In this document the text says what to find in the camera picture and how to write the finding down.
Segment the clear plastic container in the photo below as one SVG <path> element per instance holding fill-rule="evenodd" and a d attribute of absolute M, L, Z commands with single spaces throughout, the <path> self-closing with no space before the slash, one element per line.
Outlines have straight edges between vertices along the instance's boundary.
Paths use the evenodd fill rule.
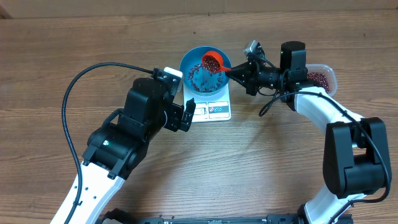
<path fill-rule="evenodd" d="M 308 69 L 309 80 L 322 86 L 330 96 L 336 93 L 338 83 L 335 72 L 331 67 L 325 64 L 306 64 L 306 68 Z"/>

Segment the red adzuki beans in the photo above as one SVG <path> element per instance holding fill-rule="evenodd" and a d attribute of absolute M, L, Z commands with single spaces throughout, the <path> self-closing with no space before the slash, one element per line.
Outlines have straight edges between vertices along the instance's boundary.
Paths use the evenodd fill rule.
<path fill-rule="evenodd" d="M 316 86 L 321 86 L 325 89 L 327 93 L 330 91 L 329 82 L 324 73 L 311 72 L 308 74 L 308 79 L 314 82 Z"/>

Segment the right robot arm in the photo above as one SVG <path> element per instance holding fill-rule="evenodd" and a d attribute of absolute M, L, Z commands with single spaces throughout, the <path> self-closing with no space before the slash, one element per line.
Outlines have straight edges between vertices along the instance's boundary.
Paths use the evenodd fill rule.
<path fill-rule="evenodd" d="M 247 61 L 228 69 L 226 76 L 245 87 L 248 95 L 257 95 L 261 88 L 275 91 L 259 115 L 265 115 L 275 101 L 281 100 L 325 135 L 325 184 L 313 199 L 300 206 L 297 221 L 339 223 L 354 204 L 385 200 L 391 190 L 392 171 L 384 122 L 351 112 L 321 83 L 309 79 L 303 42 L 281 45 L 279 67 L 266 59 L 255 40 L 244 53 Z"/>

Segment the white digital kitchen scale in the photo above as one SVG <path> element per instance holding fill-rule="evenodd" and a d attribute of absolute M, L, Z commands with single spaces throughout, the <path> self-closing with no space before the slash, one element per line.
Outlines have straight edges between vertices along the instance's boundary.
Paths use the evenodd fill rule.
<path fill-rule="evenodd" d="M 226 84 L 216 93 L 203 95 L 191 91 L 188 86 L 183 85 L 184 103 L 194 99 L 196 107 L 193 114 L 193 123 L 229 121 L 231 119 L 231 102 L 229 96 L 229 85 Z"/>

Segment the red scoop with blue handle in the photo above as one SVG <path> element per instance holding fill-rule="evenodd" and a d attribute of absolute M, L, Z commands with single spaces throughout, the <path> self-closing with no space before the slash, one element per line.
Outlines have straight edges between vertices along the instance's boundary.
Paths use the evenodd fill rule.
<path fill-rule="evenodd" d="M 207 51 L 201 58 L 202 65 L 211 73 L 228 72 L 231 68 L 225 67 L 222 56 L 216 51 Z"/>

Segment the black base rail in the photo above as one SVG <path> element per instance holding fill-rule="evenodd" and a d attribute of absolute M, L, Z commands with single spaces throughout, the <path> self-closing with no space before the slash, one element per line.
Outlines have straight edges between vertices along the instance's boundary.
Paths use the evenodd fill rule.
<path fill-rule="evenodd" d="M 265 217 L 229 217 L 229 218 L 182 218 L 166 219 L 161 215 L 155 218 L 136 219 L 130 213 L 115 208 L 108 211 L 103 218 L 97 219 L 95 224 L 127 223 L 127 224 L 299 224 L 304 219 L 294 213 L 270 214 Z"/>

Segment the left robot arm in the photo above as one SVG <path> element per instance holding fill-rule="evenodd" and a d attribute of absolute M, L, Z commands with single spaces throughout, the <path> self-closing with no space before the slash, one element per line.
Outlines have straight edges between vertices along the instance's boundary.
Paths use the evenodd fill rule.
<path fill-rule="evenodd" d="M 190 129 L 194 100 L 185 105 L 174 103 L 182 83 L 182 72 L 169 67 L 134 81 L 124 107 L 113 111 L 90 135 L 78 163 L 79 173 L 52 223 L 95 223 L 146 157 L 149 143 L 160 129 Z"/>

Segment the teal plastic bowl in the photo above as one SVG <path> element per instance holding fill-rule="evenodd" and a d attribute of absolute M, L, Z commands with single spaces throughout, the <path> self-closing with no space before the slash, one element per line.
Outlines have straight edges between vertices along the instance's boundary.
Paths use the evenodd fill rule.
<path fill-rule="evenodd" d="M 224 52 L 211 46 L 200 46 L 187 52 L 181 63 L 180 71 L 184 76 L 184 84 L 198 95 L 214 95 L 229 83 L 224 71 L 210 72 L 201 61 L 208 51 L 215 51 L 221 55 L 223 66 L 231 68 L 231 62 Z"/>

